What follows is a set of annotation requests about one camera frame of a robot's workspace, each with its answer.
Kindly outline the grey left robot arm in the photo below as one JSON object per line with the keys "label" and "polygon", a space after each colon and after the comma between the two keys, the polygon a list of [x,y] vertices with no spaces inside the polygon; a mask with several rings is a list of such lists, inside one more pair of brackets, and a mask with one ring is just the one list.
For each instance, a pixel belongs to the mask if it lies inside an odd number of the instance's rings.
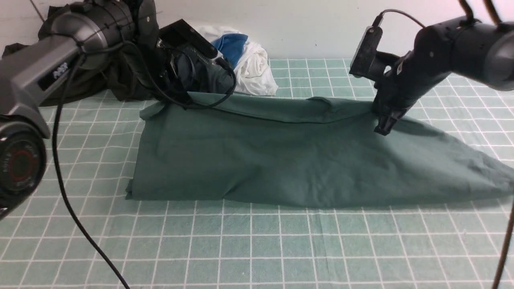
{"label": "grey left robot arm", "polygon": [[1,218],[26,201],[44,176],[50,130],[39,106],[59,88],[66,93],[79,68],[100,68],[121,51],[158,100],[192,103],[176,89],[169,53],[158,40],[153,0],[85,0],[58,16],[49,36],[1,60]]}

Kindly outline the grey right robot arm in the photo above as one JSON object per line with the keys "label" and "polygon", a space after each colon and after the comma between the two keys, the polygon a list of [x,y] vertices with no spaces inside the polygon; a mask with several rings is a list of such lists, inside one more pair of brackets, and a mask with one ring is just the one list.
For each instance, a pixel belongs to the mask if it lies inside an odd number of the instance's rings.
{"label": "grey right robot arm", "polygon": [[448,75],[468,77],[494,90],[513,90],[513,22],[485,24],[461,16],[418,31],[411,51],[377,52],[389,71],[375,80],[375,132],[386,136],[406,112]]}

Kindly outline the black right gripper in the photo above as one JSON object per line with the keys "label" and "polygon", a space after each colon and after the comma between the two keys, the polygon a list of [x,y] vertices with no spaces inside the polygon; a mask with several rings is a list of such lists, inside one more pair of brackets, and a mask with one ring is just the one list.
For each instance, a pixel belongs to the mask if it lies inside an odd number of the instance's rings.
{"label": "black right gripper", "polygon": [[[374,132],[387,136],[406,111],[446,79],[450,70],[448,64],[422,51],[409,51],[403,57],[378,52],[375,60],[383,67],[391,67],[375,82],[377,94],[371,107],[372,112],[378,115]],[[389,110],[401,113],[388,113]]]}

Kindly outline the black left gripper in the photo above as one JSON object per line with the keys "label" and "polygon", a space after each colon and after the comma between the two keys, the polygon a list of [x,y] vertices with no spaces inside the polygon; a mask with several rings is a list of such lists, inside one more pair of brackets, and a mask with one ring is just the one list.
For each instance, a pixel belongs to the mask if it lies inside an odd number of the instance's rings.
{"label": "black left gripper", "polygon": [[193,107],[188,92],[176,91],[171,84],[169,64],[173,55],[188,54],[165,44],[159,37],[159,29],[151,24],[129,24],[121,27],[120,53],[139,83],[157,100]]}

